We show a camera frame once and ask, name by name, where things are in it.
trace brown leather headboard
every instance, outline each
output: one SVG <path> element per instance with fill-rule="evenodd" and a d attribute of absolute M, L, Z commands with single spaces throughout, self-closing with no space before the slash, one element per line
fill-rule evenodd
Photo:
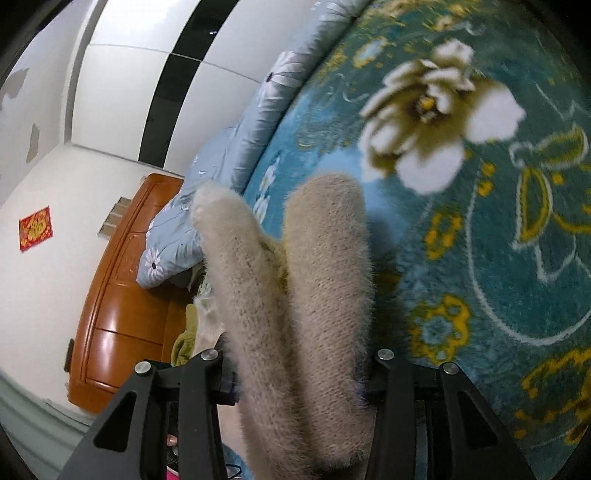
<path fill-rule="evenodd" d="M 170 362 L 173 343 L 185 329 L 189 292 L 168 284 L 144 290 L 135 281 L 148 225 L 181 184 L 148 176 L 96 269 L 70 364 L 68 399 L 85 410 L 99 413 L 137 362 Z"/>

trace wall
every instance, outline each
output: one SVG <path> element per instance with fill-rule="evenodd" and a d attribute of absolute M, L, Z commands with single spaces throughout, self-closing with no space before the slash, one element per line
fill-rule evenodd
<path fill-rule="evenodd" d="M 107 240 L 97 232 L 119 197 L 156 169 L 59 145 L 0 207 L 0 366 L 32 394 L 74 407 L 63 371 Z M 49 205 L 54 237 L 21 253 L 18 220 Z"/>
<path fill-rule="evenodd" d="M 0 205 L 64 137 L 64 90 L 97 0 L 73 0 L 29 44 L 0 89 Z"/>

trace fuzzy beige sock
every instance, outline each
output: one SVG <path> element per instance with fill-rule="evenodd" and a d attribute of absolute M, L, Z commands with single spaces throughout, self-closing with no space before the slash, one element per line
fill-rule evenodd
<path fill-rule="evenodd" d="M 281 248 L 236 193 L 213 183 L 196 192 L 191 219 L 238 369 L 248 465 L 257 480 L 311 480 L 286 354 Z"/>
<path fill-rule="evenodd" d="M 369 456 L 375 422 L 354 380 L 373 299 L 361 187 L 343 174 L 313 178 L 284 217 L 298 380 L 312 454 L 328 471 Z"/>

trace white curved line pattern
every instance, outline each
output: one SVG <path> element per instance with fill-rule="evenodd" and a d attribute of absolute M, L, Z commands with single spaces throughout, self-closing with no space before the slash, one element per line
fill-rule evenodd
<path fill-rule="evenodd" d="M 524 335 L 523 333 L 516 332 L 511 327 L 509 327 L 499 316 L 495 313 L 492 309 L 490 304 L 486 299 L 486 295 L 482 288 L 480 287 L 478 280 L 476 279 L 476 270 L 474 268 L 474 257 L 472 254 L 472 216 L 474 215 L 474 207 L 476 205 L 476 195 L 477 195 L 477 188 L 478 188 L 478 180 L 480 179 L 480 175 L 476 175 L 476 179 L 474 181 L 474 187 L 472 190 L 472 198 L 470 199 L 470 205 L 468 206 L 468 210 L 466 212 L 466 254 L 467 254 L 467 261 L 468 261 L 468 275 L 470 277 L 470 282 L 472 283 L 472 287 L 474 288 L 474 293 L 476 294 L 476 298 L 480 303 L 480 306 L 485 311 L 488 318 L 497 326 L 501 331 L 503 331 L 507 336 L 517 340 L 521 343 L 526 343 L 527 345 L 532 346 L 548 346 L 553 345 L 554 343 L 561 342 L 565 338 L 571 336 L 574 332 L 579 330 L 586 322 L 589 320 L 591 316 L 591 309 L 587 311 L 587 313 L 573 326 L 568 327 L 567 329 L 562 330 L 562 332 L 557 333 L 556 335 L 536 338 L 531 337 L 528 335 Z M 587 268 L 586 265 L 576 257 L 577 264 L 583 268 L 585 273 L 591 279 L 591 272 Z"/>

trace metal bolt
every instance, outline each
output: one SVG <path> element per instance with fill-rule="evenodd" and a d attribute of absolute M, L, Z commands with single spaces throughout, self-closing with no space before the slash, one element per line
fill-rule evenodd
<path fill-rule="evenodd" d="M 446 362 L 443 364 L 443 371 L 448 375 L 455 375 L 460 371 L 460 367 L 454 362 Z"/>
<path fill-rule="evenodd" d="M 150 362 L 143 361 L 136 364 L 134 370 L 135 373 L 143 377 L 144 375 L 148 375 L 152 371 L 152 365 L 150 364 Z"/>
<path fill-rule="evenodd" d="M 382 348 L 381 350 L 378 350 L 378 358 L 380 360 L 391 360 L 394 358 L 394 352 L 389 348 Z"/>
<path fill-rule="evenodd" d="M 206 362 L 209 362 L 210 360 L 215 360 L 218 355 L 219 353 L 215 348 L 208 348 L 207 350 L 201 352 L 201 358 L 203 358 Z"/>

